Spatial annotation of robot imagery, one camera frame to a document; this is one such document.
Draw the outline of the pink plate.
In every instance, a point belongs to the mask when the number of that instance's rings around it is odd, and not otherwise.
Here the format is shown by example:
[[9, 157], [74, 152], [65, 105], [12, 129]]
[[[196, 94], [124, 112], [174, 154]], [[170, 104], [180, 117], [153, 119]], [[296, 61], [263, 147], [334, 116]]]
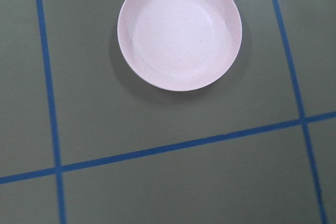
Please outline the pink plate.
[[234, 0], [125, 0], [117, 34], [134, 73], [155, 87], [183, 92], [229, 70], [243, 28]]

